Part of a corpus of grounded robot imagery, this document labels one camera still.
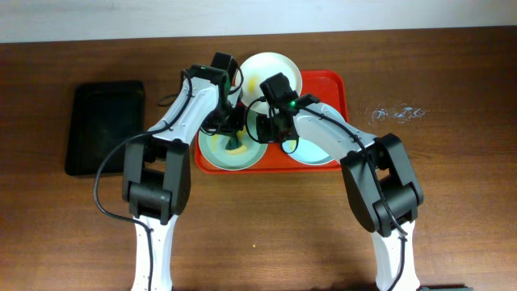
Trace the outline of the yellow green sponge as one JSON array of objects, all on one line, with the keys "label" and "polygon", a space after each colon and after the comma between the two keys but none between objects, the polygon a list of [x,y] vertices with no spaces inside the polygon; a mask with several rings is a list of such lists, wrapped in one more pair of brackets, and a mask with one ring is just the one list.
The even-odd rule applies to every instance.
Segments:
[{"label": "yellow green sponge", "polygon": [[225,146],[225,152],[230,155],[239,155],[246,152],[246,145],[242,141],[244,135],[244,130],[233,133]]}]

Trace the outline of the pale green plate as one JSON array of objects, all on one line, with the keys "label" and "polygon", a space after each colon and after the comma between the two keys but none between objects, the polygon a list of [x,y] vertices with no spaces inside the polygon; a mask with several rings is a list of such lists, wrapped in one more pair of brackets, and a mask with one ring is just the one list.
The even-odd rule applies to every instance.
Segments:
[{"label": "pale green plate", "polygon": [[261,144],[254,140],[257,136],[254,120],[258,114],[255,112],[249,112],[247,116],[245,114],[243,128],[245,135],[242,141],[247,150],[243,154],[230,155],[225,152],[225,146],[230,136],[220,134],[209,136],[201,131],[199,132],[197,145],[202,156],[214,167],[226,171],[241,171],[253,166],[266,153],[267,144]]}]

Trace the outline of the cream white plate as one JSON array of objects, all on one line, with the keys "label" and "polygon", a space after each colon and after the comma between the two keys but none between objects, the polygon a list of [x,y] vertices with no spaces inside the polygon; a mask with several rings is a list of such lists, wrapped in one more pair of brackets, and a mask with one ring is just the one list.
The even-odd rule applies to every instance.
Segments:
[{"label": "cream white plate", "polygon": [[252,101],[263,96],[259,85],[267,78],[282,73],[288,78],[290,87],[297,92],[298,95],[302,91],[302,76],[296,64],[288,57],[279,53],[258,53],[246,59],[240,69],[243,78],[238,75],[236,83],[242,83],[241,102],[248,107]]}]

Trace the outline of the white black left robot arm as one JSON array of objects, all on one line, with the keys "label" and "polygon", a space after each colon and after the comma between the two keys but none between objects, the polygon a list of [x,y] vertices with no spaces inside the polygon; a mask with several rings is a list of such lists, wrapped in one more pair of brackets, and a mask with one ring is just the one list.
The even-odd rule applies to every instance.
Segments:
[{"label": "white black left robot arm", "polygon": [[136,228],[134,290],[171,290],[175,224],[191,191],[190,145],[201,130],[218,130],[233,112],[242,75],[237,62],[193,65],[179,96],[146,133],[125,144],[122,194]]}]

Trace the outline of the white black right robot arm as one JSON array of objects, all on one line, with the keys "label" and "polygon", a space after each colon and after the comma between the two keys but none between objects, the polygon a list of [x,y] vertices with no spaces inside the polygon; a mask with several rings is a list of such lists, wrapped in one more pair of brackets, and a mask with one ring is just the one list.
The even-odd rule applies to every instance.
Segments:
[{"label": "white black right robot arm", "polygon": [[413,232],[423,192],[406,149],[392,133],[377,137],[350,124],[316,96],[292,92],[264,98],[272,110],[270,141],[289,133],[340,164],[356,220],[370,233],[379,290],[418,290]]}]

